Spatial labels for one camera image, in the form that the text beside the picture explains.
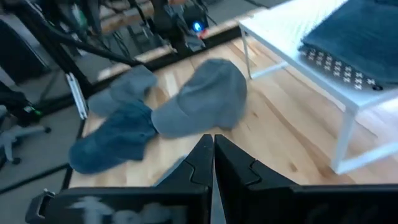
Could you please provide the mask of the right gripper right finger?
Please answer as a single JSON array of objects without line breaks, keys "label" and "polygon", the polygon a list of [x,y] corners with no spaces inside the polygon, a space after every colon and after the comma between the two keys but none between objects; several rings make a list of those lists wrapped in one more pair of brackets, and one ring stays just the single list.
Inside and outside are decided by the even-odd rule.
[{"label": "right gripper right finger", "polygon": [[300,185],[215,135],[227,224],[398,224],[398,184]]}]

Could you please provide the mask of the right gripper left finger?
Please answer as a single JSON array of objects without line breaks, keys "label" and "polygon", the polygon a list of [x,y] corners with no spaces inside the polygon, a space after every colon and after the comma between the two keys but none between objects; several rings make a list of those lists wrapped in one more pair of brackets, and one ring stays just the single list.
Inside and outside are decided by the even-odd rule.
[{"label": "right gripper left finger", "polygon": [[27,224],[210,224],[214,142],[203,135],[188,156],[152,187],[44,190]]}]

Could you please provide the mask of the white perforated metal shelf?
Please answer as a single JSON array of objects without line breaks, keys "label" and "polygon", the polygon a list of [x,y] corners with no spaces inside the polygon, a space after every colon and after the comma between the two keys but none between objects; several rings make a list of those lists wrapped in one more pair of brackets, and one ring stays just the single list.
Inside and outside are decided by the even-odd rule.
[{"label": "white perforated metal shelf", "polygon": [[398,87],[377,91],[373,79],[344,66],[336,57],[319,50],[299,52],[302,38],[346,1],[290,0],[239,22],[242,35],[253,36],[282,59],[277,65],[250,73],[251,79],[290,65],[345,106],[335,155],[330,165],[336,174],[347,173],[398,152],[396,141],[383,144],[352,159],[345,159],[356,115],[362,110],[397,97]]}]

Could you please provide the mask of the grey office chair base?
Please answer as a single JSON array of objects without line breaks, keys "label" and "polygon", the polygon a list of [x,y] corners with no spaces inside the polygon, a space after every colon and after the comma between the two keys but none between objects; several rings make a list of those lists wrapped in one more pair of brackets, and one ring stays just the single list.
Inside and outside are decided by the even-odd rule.
[{"label": "grey office chair base", "polygon": [[42,112],[33,107],[31,103],[22,106],[8,106],[6,118],[11,119],[11,126],[0,131],[0,149],[4,150],[6,160],[11,164],[19,164],[21,159],[13,156],[13,145],[22,137],[37,133],[50,133],[48,126],[39,125]]}]

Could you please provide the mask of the black cabinet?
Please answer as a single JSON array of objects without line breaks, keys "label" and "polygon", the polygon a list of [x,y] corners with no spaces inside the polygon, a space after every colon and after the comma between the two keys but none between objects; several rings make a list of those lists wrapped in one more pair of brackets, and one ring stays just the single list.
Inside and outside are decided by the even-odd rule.
[{"label": "black cabinet", "polygon": [[50,71],[30,44],[1,19],[0,67],[16,84],[40,78]]}]

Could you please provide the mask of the silver aluminium bracket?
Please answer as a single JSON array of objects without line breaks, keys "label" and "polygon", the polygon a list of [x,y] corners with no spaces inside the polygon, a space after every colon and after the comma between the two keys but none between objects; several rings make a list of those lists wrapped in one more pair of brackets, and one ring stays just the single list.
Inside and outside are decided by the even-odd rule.
[{"label": "silver aluminium bracket", "polygon": [[75,105],[78,110],[78,114],[82,120],[85,120],[88,117],[88,108],[86,105],[85,97],[83,96],[83,93],[81,91],[80,84],[72,73],[66,73],[65,77],[70,87]]}]

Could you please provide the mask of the black metal rig frame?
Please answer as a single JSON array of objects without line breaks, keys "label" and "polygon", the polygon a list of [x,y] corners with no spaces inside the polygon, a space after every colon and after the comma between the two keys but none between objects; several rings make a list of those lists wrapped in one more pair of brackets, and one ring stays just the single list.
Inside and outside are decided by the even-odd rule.
[{"label": "black metal rig frame", "polygon": [[[203,39],[205,47],[201,50],[177,54],[173,53],[171,50],[159,47],[153,51],[142,54],[141,57],[144,61],[141,62],[97,49],[63,35],[52,26],[48,25],[28,0],[6,0],[4,6],[18,17],[65,73],[74,74],[82,89],[83,96],[86,98],[105,89],[113,80],[132,67],[143,64],[150,71],[155,72],[241,36],[240,28],[236,21],[231,21],[231,24],[224,28],[218,26],[211,28],[206,34],[206,38]],[[110,74],[104,79],[96,83],[90,83],[62,45],[71,45],[85,52],[115,61],[118,64],[109,68],[108,71]]]}]

